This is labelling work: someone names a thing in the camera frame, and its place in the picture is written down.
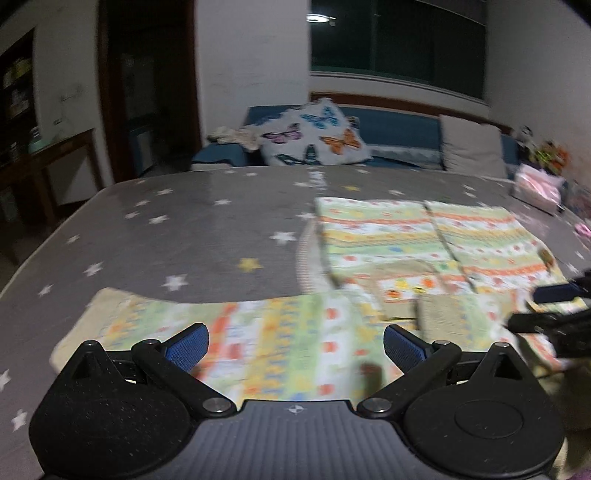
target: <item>white wall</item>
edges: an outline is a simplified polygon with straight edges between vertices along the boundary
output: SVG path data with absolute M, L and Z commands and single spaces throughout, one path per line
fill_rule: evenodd
M 98 0 L 30 0 L 0 28 L 0 53 L 35 28 L 35 110 L 44 138 L 95 129 L 95 148 L 105 184 L 113 182 L 100 112 L 96 67 Z M 76 84 L 82 95 L 66 103 L 69 122 L 58 126 L 59 96 Z M 96 189 L 85 155 L 74 153 L 50 169 L 58 203 L 91 197 Z
M 307 102 L 306 0 L 196 4 L 203 137 L 216 127 L 240 126 L 249 106 Z
M 371 79 L 364 75 L 313 72 L 310 77 L 310 90 L 312 92 L 354 93 L 396 98 L 450 108 L 482 118 L 489 117 L 489 108 L 485 102 L 461 93 L 448 92 L 440 88 L 402 80 Z
M 491 118 L 567 146 L 567 177 L 591 186 L 591 28 L 561 0 L 488 5 Z

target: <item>gray bedsheet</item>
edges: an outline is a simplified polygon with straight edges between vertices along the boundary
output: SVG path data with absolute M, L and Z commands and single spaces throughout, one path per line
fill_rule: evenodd
M 436 171 L 343 166 L 190 172 L 103 190 L 0 297 L 0 479 L 41 475 L 28 421 L 55 378 L 52 349 L 100 289 L 194 303 L 300 294 L 297 242 L 271 237 L 293 232 L 297 239 L 316 196 L 503 206 L 551 248 L 566 276 L 589 268 L 591 255 L 573 233 L 576 218 L 528 207 L 509 196 L 510 186 Z M 244 273 L 243 258 L 258 259 L 262 268 Z M 169 277 L 177 277 L 177 289 L 169 288 Z

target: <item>wooden door frame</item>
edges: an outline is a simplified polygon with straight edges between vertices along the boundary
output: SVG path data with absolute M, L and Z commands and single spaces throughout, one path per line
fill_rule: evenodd
M 188 98 L 190 119 L 193 124 L 193 153 L 201 147 L 199 124 L 199 100 L 197 98 L 196 70 L 196 7 L 197 0 L 183 0 L 186 5 L 186 37 L 189 61 L 187 75 L 190 89 L 194 92 Z M 100 93 L 100 110 L 113 180 L 115 183 L 136 178 L 134 160 L 126 135 L 122 135 L 126 122 L 125 93 L 121 76 L 121 63 L 109 59 L 109 18 L 107 0 L 99 0 L 97 24 L 97 67 Z

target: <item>purple butterfly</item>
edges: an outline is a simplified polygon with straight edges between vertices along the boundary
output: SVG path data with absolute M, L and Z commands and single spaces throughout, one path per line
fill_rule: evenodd
M 300 124 L 291 124 L 284 132 L 269 132 L 262 137 L 268 138 L 273 143 L 287 143 L 289 140 L 299 140 L 302 138 Z

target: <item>doorway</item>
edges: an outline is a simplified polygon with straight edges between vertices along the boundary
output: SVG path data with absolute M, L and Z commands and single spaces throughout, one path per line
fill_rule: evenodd
M 99 0 L 100 102 L 116 182 L 188 171 L 201 148 L 195 0 Z

